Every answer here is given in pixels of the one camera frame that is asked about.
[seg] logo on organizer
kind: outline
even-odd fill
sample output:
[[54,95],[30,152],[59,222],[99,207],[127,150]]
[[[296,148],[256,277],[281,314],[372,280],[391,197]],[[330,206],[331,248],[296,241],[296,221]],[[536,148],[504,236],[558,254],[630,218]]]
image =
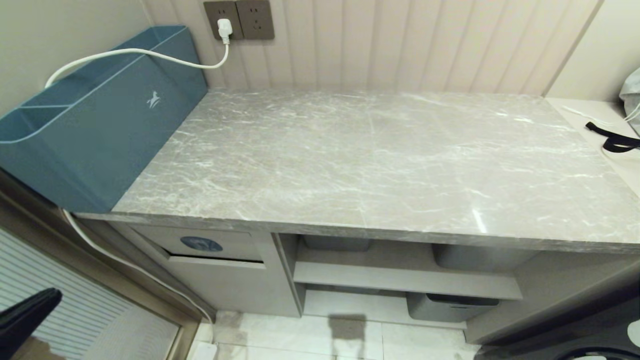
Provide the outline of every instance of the logo on organizer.
[[155,108],[159,102],[160,102],[160,96],[158,96],[157,92],[154,92],[154,96],[151,99],[147,100],[147,104],[149,104],[150,109]]

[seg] blue plastic organizer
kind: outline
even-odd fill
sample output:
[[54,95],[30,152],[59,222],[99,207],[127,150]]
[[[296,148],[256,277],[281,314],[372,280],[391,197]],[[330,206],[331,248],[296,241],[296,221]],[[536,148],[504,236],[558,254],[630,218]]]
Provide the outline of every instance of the blue plastic organizer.
[[[128,47],[199,63],[185,26],[115,49]],[[69,211],[108,212],[206,92],[200,69],[141,54],[94,60],[0,118],[0,167]]]

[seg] blue circular sticker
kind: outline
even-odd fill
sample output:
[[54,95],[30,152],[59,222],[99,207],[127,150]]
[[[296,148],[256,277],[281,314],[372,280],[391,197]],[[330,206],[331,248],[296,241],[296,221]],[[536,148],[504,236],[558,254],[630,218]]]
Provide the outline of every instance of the blue circular sticker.
[[188,247],[200,250],[200,251],[209,251],[209,252],[218,252],[222,251],[222,246],[219,243],[216,243],[213,240],[199,238],[197,236],[183,236],[180,238],[183,244]]

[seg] black strap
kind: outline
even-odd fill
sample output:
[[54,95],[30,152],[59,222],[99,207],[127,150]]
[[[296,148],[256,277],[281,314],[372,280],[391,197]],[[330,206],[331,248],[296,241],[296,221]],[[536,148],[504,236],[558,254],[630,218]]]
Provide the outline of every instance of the black strap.
[[587,129],[606,136],[608,139],[604,142],[602,148],[611,152],[627,152],[640,147],[640,139],[630,138],[628,136],[612,133],[595,126],[594,123],[588,122]]

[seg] shelf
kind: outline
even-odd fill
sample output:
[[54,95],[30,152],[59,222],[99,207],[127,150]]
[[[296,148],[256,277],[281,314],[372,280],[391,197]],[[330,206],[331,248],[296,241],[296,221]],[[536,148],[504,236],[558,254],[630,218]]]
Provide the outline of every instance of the shelf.
[[430,322],[409,316],[404,296],[363,295],[337,291],[307,290],[305,315],[346,318],[357,314],[368,321],[429,327],[466,329],[467,323]]
[[367,252],[308,249],[302,241],[295,282],[522,300],[511,274],[462,272],[439,267],[431,245],[375,240]]

